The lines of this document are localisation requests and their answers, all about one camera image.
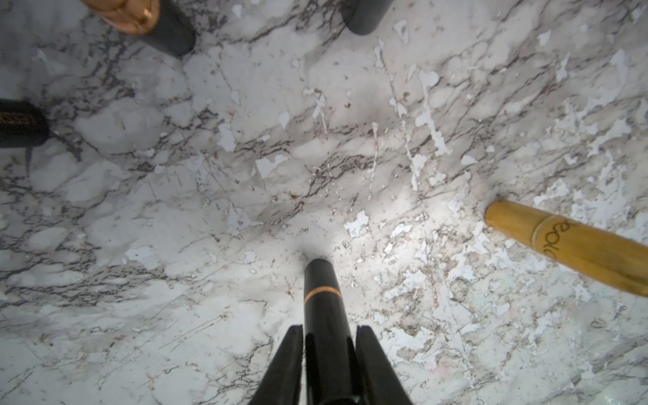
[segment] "yellow wooden stick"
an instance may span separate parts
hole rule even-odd
[[[648,248],[610,232],[526,205],[500,200],[486,223],[577,272],[648,297]]]

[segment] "black cylindrical leg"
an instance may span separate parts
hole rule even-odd
[[[342,18],[347,28],[357,35],[367,35],[378,28],[393,0],[345,0]]]
[[[189,18],[173,0],[160,0],[159,21],[151,32],[140,38],[153,48],[177,58],[191,51],[196,43],[196,33]]]
[[[331,263],[313,260],[304,287],[308,405],[355,404],[362,380]]]

